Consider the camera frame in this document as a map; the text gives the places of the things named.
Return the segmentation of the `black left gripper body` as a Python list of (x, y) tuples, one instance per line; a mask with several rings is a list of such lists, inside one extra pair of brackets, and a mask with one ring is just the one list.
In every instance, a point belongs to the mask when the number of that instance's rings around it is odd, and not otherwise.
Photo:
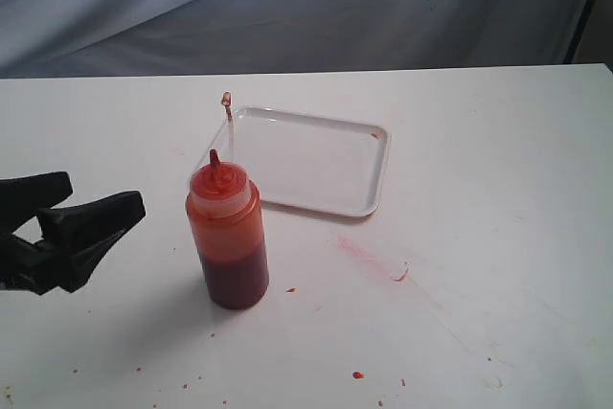
[(70, 292), (70, 251), (42, 239), (29, 242), (14, 234), (1, 234), (1, 290), (37, 295), (60, 288)]

